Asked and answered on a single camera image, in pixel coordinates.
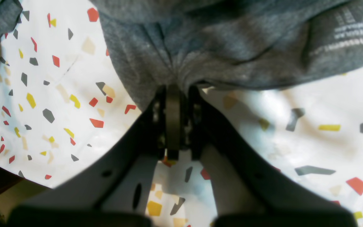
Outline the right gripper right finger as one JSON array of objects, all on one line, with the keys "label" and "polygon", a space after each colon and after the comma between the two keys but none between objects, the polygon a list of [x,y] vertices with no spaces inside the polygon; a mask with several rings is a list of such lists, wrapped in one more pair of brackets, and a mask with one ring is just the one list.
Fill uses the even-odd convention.
[{"label": "right gripper right finger", "polygon": [[356,227],[353,214],[265,161],[198,88],[188,92],[193,160],[210,175],[215,227]]}]

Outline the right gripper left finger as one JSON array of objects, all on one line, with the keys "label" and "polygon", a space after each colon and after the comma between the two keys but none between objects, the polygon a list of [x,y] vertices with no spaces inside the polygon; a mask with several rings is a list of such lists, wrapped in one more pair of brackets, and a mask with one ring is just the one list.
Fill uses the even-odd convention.
[{"label": "right gripper left finger", "polygon": [[181,93],[161,86],[147,110],[98,161],[17,206],[8,227],[151,227],[145,215],[158,161],[178,160]]}]

